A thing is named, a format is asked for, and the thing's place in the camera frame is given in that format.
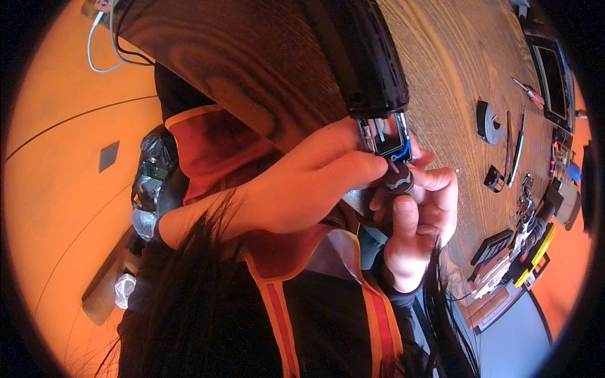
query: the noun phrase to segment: red stripe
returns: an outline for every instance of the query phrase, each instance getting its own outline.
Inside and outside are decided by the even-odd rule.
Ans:
[[[294,370],[294,357],[292,356],[292,346],[290,344],[290,336],[288,335],[288,328],[286,327],[286,317],[284,316],[284,310],[281,308],[280,297],[277,295],[274,284],[267,285],[267,291],[269,292],[269,298],[271,298],[271,304],[273,304],[273,310],[275,317],[277,318],[277,325],[280,329],[281,339],[284,343],[284,349],[288,360],[288,365],[291,371]]]
[[[378,294],[371,292],[371,295],[378,323],[378,334],[380,335],[382,345],[382,358],[394,357],[393,336],[391,335],[391,329],[388,325],[387,309],[384,305],[384,301]]]

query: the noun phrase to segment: wooden table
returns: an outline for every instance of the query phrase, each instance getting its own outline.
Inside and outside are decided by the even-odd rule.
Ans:
[[[458,285],[488,236],[514,226],[520,183],[548,182],[552,125],[514,76],[539,88],[531,55],[507,0],[381,0],[410,86],[408,121],[432,167],[458,170],[459,220],[447,267]],[[137,0],[120,35],[288,151],[305,135],[347,115],[338,86],[295,2]],[[512,188],[483,185],[490,165],[505,168],[506,140],[477,135],[476,105],[489,102],[516,141],[523,105],[525,145]],[[458,286],[454,295],[465,289]]]

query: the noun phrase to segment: fingernail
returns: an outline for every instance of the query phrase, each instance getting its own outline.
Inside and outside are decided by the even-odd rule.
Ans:
[[[412,199],[406,198],[397,202],[397,211],[400,213],[411,213],[413,209]]]

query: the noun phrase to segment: hand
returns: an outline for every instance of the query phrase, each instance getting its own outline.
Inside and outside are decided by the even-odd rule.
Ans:
[[[342,196],[381,178],[384,158],[361,152],[357,123],[345,118],[317,130],[266,172],[240,188],[238,216],[250,229],[273,233],[304,230],[321,221]]]
[[[411,136],[414,175],[411,196],[401,195],[393,201],[393,237],[384,251],[383,274],[395,290],[408,293],[422,280],[436,241],[444,246],[454,234],[457,223],[458,181],[451,168],[430,169],[433,154],[418,148]],[[387,196],[379,188],[370,202],[376,211],[374,220],[386,213]]]

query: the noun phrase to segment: red screwdriver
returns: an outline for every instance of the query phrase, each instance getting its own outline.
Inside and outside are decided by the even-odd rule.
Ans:
[[[525,94],[528,95],[529,99],[534,103],[535,106],[539,107],[540,109],[544,109],[544,99],[539,94],[537,94],[533,89],[531,89],[530,86],[521,83],[514,77],[512,77],[512,79],[515,83],[519,84],[521,88],[523,88]]]

